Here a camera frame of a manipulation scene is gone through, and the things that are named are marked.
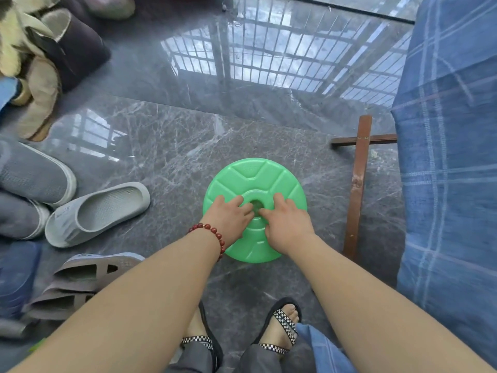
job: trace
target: white slipper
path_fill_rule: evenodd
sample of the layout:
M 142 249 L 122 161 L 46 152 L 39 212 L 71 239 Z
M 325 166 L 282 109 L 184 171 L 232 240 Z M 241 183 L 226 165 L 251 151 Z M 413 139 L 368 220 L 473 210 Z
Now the white slipper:
M 150 194 L 143 184 L 119 184 L 57 208 L 45 226 L 45 237 L 55 247 L 75 246 L 139 215 L 149 205 Z

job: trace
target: checkered sandal strap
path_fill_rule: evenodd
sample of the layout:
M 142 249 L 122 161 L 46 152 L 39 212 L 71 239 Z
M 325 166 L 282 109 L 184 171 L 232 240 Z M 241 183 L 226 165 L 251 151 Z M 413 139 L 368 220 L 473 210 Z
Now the checkered sandal strap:
M 284 354 L 286 354 L 289 351 L 289 350 L 287 350 L 285 348 L 278 347 L 278 346 L 275 346 L 275 345 L 272 345 L 272 344 L 263 343 L 263 344 L 259 344 L 259 345 L 261 347 L 263 347 L 265 350 L 270 350 L 270 351 L 276 352 L 277 354 L 280 354 L 280 355 L 284 355 Z
M 278 320 L 278 322 L 281 324 L 283 329 L 285 330 L 286 334 L 288 335 L 288 338 L 292 342 L 292 345 L 295 344 L 295 334 L 297 333 L 295 331 L 295 323 L 292 322 L 290 318 L 283 312 L 283 310 L 278 309 L 273 313 L 274 318 Z
M 214 351 L 212 340 L 208 336 L 189 336 L 188 338 L 183 338 L 181 344 L 185 345 L 191 342 L 202 343 L 209 351 Z

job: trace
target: gray pants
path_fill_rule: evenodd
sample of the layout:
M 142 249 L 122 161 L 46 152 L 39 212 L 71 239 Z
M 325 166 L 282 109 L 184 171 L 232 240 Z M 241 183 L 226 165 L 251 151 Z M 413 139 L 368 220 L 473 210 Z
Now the gray pants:
M 211 353 L 201 343 L 188 343 L 178 362 L 169 365 L 165 373 L 213 373 Z M 281 373 L 278 354 L 253 344 L 245 350 L 233 373 Z

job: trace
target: red bead bracelet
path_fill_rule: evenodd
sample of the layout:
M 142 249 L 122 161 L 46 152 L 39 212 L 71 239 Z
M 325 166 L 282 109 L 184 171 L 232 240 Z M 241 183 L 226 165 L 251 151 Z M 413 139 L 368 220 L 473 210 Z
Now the red bead bracelet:
M 196 225 L 193 225 L 190 229 L 188 229 L 188 232 L 191 233 L 194 230 L 200 229 L 200 228 L 210 230 L 211 232 L 213 232 L 216 235 L 217 239 L 219 239 L 219 244 L 221 245 L 221 253 L 219 254 L 219 258 L 218 258 L 218 262 L 219 262 L 220 259 L 223 257 L 224 251 L 226 251 L 226 247 L 224 247 L 225 242 L 221 239 L 221 238 L 223 238 L 223 236 L 221 235 L 221 233 L 217 232 L 216 228 L 211 228 L 211 226 L 209 224 L 204 225 L 201 222 L 199 222 Z

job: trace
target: gray marble tile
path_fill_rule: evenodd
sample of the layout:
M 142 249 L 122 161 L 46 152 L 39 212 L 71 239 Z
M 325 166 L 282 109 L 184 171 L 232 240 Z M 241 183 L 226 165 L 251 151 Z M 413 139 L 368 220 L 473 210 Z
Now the gray marble tile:
M 33 146 L 74 171 L 77 196 L 141 181 L 150 190 L 152 204 L 143 215 L 82 245 L 44 246 L 36 292 L 74 254 L 131 251 L 147 257 L 180 238 L 201 217 L 203 196 L 214 175 L 228 163 L 251 156 L 279 162 L 295 174 L 316 232 L 341 250 L 354 153 L 350 147 L 330 150 L 331 137 L 314 131 L 110 95 L 74 94 L 75 99 L 63 100 L 60 110 L 65 115 L 47 140 Z M 371 149 L 366 183 L 362 264 L 394 285 L 404 224 L 392 147 Z M 247 264 L 227 257 L 215 266 L 204 301 L 211 328 L 227 354 L 227 371 L 257 335 L 271 304 L 285 295 L 300 302 L 305 323 L 337 341 L 309 283 L 288 258 Z M 0 342 L 0 371 L 25 356 L 29 345 Z
M 422 0 L 313 0 L 349 8 L 416 20 Z
M 411 25 L 292 0 L 136 0 L 105 24 L 112 59 L 81 87 L 320 131 L 394 130 Z M 222 11 L 222 4 L 227 11 Z

